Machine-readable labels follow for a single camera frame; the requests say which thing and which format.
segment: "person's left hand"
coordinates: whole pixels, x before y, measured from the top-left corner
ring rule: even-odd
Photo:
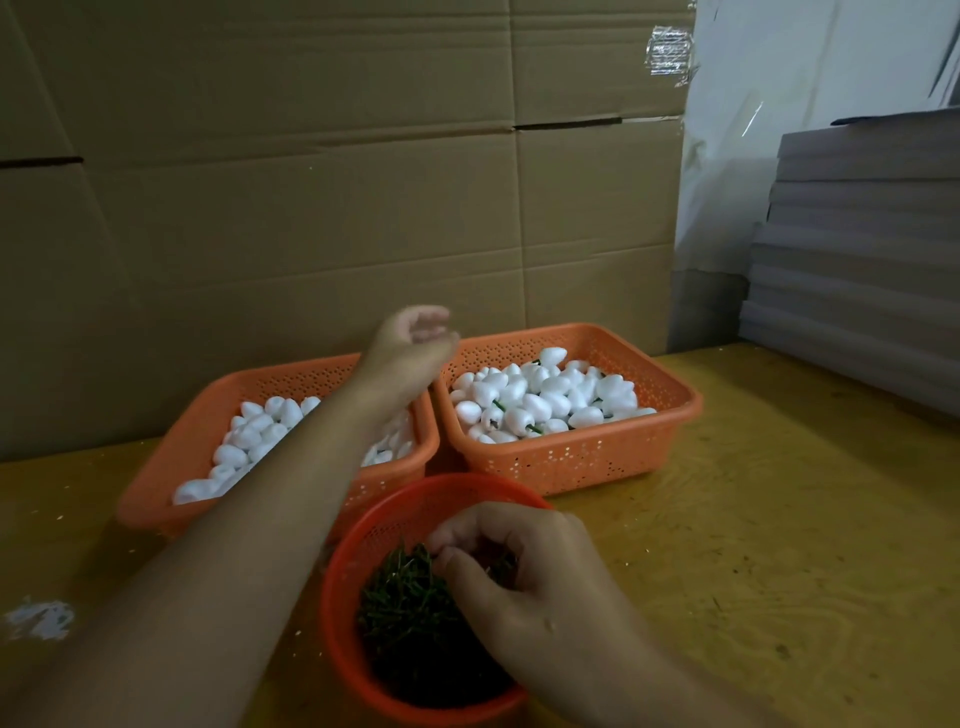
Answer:
[[[350,384],[363,387],[389,414],[407,406],[457,351],[460,336],[447,330],[449,318],[439,305],[398,311],[380,325]]]

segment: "basket rim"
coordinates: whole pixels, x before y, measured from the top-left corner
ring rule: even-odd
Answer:
[[[144,505],[138,497],[139,494],[148,487],[147,480],[150,478],[156,465],[164,461],[167,457],[176,456],[170,444],[170,436],[172,434],[180,434],[182,431],[189,429],[192,415],[200,406],[199,402],[207,396],[211,390],[231,383],[234,379],[242,376],[268,375],[276,370],[282,370],[291,366],[313,365],[333,367],[348,365],[356,363],[359,358],[359,352],[338,354],[336,356],[304,359],[302,361],[286,362],[284,364],[242,369],[217,377],[207,384],[197,396],[190,401],[186,408],[180,413],[180,416],[177,417],[176,421],[170,425],[170,428],[164,433],[154,451],[140,467],[140,470],[137,471],[137,474],[133,477],[133,480],[131,480],[127,488],[124,489],[124,492],[117,500],[117,505],[114,510],[116,519],[128,528],[137,530],[159,529],[162,531],[172,524],[193,521],[200,515],[206,513],[206,511],[220,500],[216,497],[208,500],[184,503],[182,505],[174,505],[168,501],[162,508],[154,508]],[[440,448],[440,430],[433,411],[433,405],[430,401],[429,389],[421,392],[409,406],[413,410],[413,416],[415,418],[414,427],[419,436],[417,446],[414,447],[409,455],[400,460],[370,465],[367,468],[359,469],[357,475],[351,480],[351,485],[370,481],[393,480],[408,476],[416,470],[425,467],[427,461],[437,453],[437,450]]]
[[[359,695],[367,705],[375,708],[384,716],[388,716],[394,720],[400,720],[404,723],[448,726],[484,722],[502,716],[507,711],[520,705],[527,698],[527,691],[517,683],[492,700],[465,708],[435,709],[418,708],[409,705],[408,703],[390,697],[387,693],[380,690],[372,680],[367,679],[356,669],[352,668],[350,662],[347,660],[340,640],[337,639],[333,625],[329,619],[324,618],[325,615],[333,613],[333,604],[339,593],[337,586],[334,584],[334,580],[339,577],[344,568],[353,559],[353,554],[357,546],[363,541],[367,532],[379,523],[380,515],[388,511],[395,500],[407,499],[417,491],[423,492],[448,487],[449,479],[453,477],[476,482],[486,481],[490,483],[491,481],[496,481],[499,485],[508,488],[519,497],[523,496],[524,499],[527,500],[524,505],[553,510],[553,506],[544,500],[536,491],[502,475],[486,473],[440,473],[430,475],[413,483],[408,483],[401,490],[384,497],[375,505],[371,506],[371,508],[350,527],[337,546],[336,551],[333,552],[330,563],[326,567],[324,582],[321,586],[320,603],[317,614],[326,651],[330,656],[333,666],[337,670],[337,674],[340,675],[350,689]]]
[[[609,336],[611,339],[615,340],[617,343],[622,344],[627,347],[631,353],[640,357],[644,362],[651,367],[657,369],[665,376],[673,379],[677,384],[681,385],[689,395],[689,399],[684,404],[679,407],[673,407],[662,412],[658,412],[655,415],[648,415],[642,418],[632,418],[630,420],[620,420],[615,423],[604,423],[603,429],[597,431],[597,437],[604,436],[615,436],[618,434],[623,434],[624,432],[637,431],[642,429],[650,429],[652,427],[661,427],[664,425],[680,425],[681,423],[688,422],[696,418],[703,411],[703,396],[697,392],[693,387],[683,381],[680,377],[674,375],[672,372],[664,369],[660,364],[658,364],[653,357],[648,356],[643,353],[640,349],[635,347],[629,341],[626,341],[620,336],[617,336],[608,328],[599,326],[597,324],[585,324],[585,323],[572,323],[572,324],[558,324],[556,326],[550,327],[539,327],[539,328],[522,328],[516,331],[506,331],[499,334],[489,334],[486,336],[473,336],[471,338],[463,339],[460,342],[460,346],[479,346],[488,342],[496,342],[504,336],[514,336],[517,334],[549,334],[551,331],[559,330],[570,330],[571,328],[584,328],[584,329],[593,329],[597,333]],[[447,391],[447,387],[444,384],[443,379],[438,376],[434,379],[433,384],[431,385],[434,391],[434,395],[437,399],[437,407],[440,411],[440,418],[444,424],[444,432],[446,433],[447,438],[450,441],[450,444],[458,452],[466,455],[468,457],[482,458],[482,457],[491,457],[491,456],[510,456],[517,455],[523,452],[532,452],[537,449],[544,448],[562,448],[564,446],[572,445],[574,443],[582,442],[585,436],[593,437],[594,427],[586,427],[579,430],[569,430],[567,432],[554,433],[549,436],[548,442],[542,442],[541,438],[524,439],[517,440],[513,443],[500,443],[498,445],[491,446],[485,445],[483,443],[478,443],[476,440],[471,439],[466,435],[466,433],[460,427],[460,421],[457,420],[456,410],[453,408],[453,402],[450,401],[450,393]]]

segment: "wooden table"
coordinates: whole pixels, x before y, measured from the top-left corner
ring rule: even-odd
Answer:
[[[960,426],[751,344],[661,361],[706,400],[668,467],[555,499],[634,603],[803,725],[960,724]],[[111,520],[155,444],[0,466],[0,610],[62,601],[81,624],[162,548]],[[382,724],[323,655],[317,582],[252,726]],[[0,643],[0,690],[55,648]]]

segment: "basket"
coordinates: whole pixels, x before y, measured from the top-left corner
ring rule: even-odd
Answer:
[[[464,372],[530,361],[545,347],[563,347],[568,359],[585,359],[631,379],[640,406],[655,407],[658,413],[515,443],[484,445],[470,439],[450,401],[451,384]],[[694,389],[612,331],[592,324],[464,339],[433,387],[450,444],[473,472],[503,475],[544,496],[657,470],[666,462],[679,425],[703,408]]]
[[[320,597],[327,653],[347,685],[384,716],[415,725],[470,725],[508,713],[526,699],[526,691],[513,686],[486,703],[452,710],[400,702],[371,675],[357,633],[360,593],[397,543],[402,539],[404,546],[412,548],[446,519],[484,500],[550,507],[533,491],[505,478],[477,473],[434,475],[376,503],[349,530],[330,560]]]
[[[273,395],[300,401],[321,398],[349,377],[360,354],[345,354],[274,367],[248,369],[209,384],[167,432],[150,459],[120,497],[117,520],[130,528],[158,530],[176,538],[209,510],[216,498],[174,505],[173,493],[186,480],[206,477],[213,451],[221,444],[230,417],[244,400],[262,403]],[[423,478],[427,460],[440,446],[429,393],[410,405],[416,446],[404,458],[360,470],[344,501],[328,540],[338,539],[370,503],[396,488]]]

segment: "pile of white foam pieces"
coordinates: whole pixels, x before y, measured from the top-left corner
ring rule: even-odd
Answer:
[[[526,364],[484,367],[453,382],[450,399],[464,432],[486,445],[512,443],[657,413],[641,407],[634,383],[548,347]]]
[[[174,505],[220,497],[249,473],[264,455],[320,404],[307,397],[300,404],[270,397],[263,404],[245,401],[230,420],[223,443],[213,452],[213,468],[206,478],[187,480],[174,492]],[[364,456],[363,466],[389,463],[409,455],[414,448],[413,423],[406,409],[380,430],[380,439]]]

